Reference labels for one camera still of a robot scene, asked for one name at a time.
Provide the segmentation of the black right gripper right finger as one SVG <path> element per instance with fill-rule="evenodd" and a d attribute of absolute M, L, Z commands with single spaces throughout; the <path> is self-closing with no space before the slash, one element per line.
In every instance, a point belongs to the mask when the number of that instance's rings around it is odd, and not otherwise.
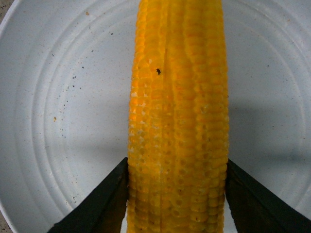
<path fill-rule="evenodd" d="M 231 160 L 225 196 L 239 233 L 309 233 L 311 220 L 286 204 Z"/>

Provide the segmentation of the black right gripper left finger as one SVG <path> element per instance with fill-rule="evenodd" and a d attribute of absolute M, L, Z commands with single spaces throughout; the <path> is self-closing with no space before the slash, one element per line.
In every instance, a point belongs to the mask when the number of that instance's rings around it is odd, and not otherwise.
<path fill-rule="evenodd" d="M 50 233 L 120 233 L 128 200 L 128 162 L 123 158 Z"/>

